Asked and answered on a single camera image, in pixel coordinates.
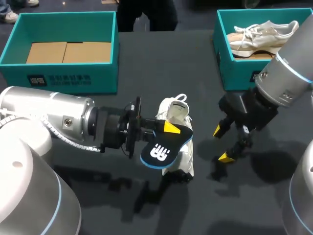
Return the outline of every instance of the teal box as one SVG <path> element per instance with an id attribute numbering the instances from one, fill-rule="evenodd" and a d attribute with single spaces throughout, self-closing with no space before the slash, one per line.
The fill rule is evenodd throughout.
<path id="1" fill-rule="evenodd" d="M 106 63 L 26 64 L 32 43 L 111 43 Z M 22 13 L 0 57 L 8 86 L 66 94 L 117 92 L 119 37 L 115 12 Z"/>
<path id="2" fill-rule="evenodd" d="M 294 20 L 301 25 L 310 14 L 311 8 L 218 10 L 213 45 L 225 91 L 242 91 L 254 87 L 255 76 L 270 61 L 270 59 L 235 60 L 227 40 L 227 34 L 234 32 L 234 26 L 246 28 L 266 21 L 289 24 Z"/>

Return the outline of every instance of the black mount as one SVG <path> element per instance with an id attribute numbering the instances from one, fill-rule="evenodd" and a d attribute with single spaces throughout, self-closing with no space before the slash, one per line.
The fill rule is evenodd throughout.
<path id="1" fill-rule="evenodd" d="M 125 150 L 131 158 L 136 141 L 150 142 L 154 138 L 153 131 L 163 131 L 164 120 L 141 117 L 141 97 L 128 106 L 125 109 L 101 107 L 92 110 L 88 130 L 101 152 L 106 148 L 119 149 L 125 143 Z"/>

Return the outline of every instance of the shoe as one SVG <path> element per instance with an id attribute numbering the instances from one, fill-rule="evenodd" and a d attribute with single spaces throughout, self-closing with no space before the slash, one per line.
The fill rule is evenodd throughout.
<path id="1" fill-rule="evenodd" d="M 248 58 L 257 51 L 276 54 L 298 28 L 297 21 L 290 24 L 274 24 L 267 21 L 248 28 L 235 26 L 236 33 L 228 34 L 227 39 L 231 52 L 239 57 Z"/>
<path id="2" fill-rule="evenodd" d="M 39 6 L 39 0 L 27 0 L 27 5 L 29 7 L 37 7 Z"/>
<path id="3" fill-rule="evenodd" d="M 158 120 L 167 120 L 173 124 L 184 125 L 192 130 L 189 106 L 185 103 L 186 99 L 187 96 L 185 94 L 179 94 L 175 98 L 165 98 L 160 104 L 156 118 Z M 193 178 L 192 140 L 181 148 L 173 165 L 162 170 L 162 175 L 171 175 L 174 181 L 179 182 L 188 182 Z"/>
<path id="4" fill-rule="evenodd" d="M 4 17 L 4 22 L 7 24 L 14 24 L 18 20 L 18 14 L 15 14 L 13 11 L 7 13 Z"/>

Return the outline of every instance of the logo on box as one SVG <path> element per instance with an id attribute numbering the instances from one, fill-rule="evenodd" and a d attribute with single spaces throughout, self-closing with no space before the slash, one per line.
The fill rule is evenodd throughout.
<path id="1" fill-rule="evenodd" d="M 28 75 L 29 83 L 32 87 L 45 87 L 47 83 L 43 75 Z"/>

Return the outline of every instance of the cardboard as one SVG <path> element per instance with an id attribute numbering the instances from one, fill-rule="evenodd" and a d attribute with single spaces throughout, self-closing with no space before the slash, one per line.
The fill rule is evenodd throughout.
<path id="1" fill-rule="evenodd" d="M 274 55 L 266 54 L 266 53 L 253 54 L 248 58 L 239 58 L 239 57 L 235 57 L 234 55 L 235 60 L 268 60 L 268 59 L 272 59 L 273 57 Z"/>
<path id="2" fill-rule="evenodd" d="M 110 62 L 111 43 L 33 43 L 27 64 Z"/>
<path id="3" fill-rule="evenodd" d="M 63 63 L 110 62 L 111 43 L 68 43 Z"/>
<path id="4" fill-rule="evenodd" d="M 62 63 L 66 42 L 60 43 L 33 43 L 27 58 L 27 64 Z"/>

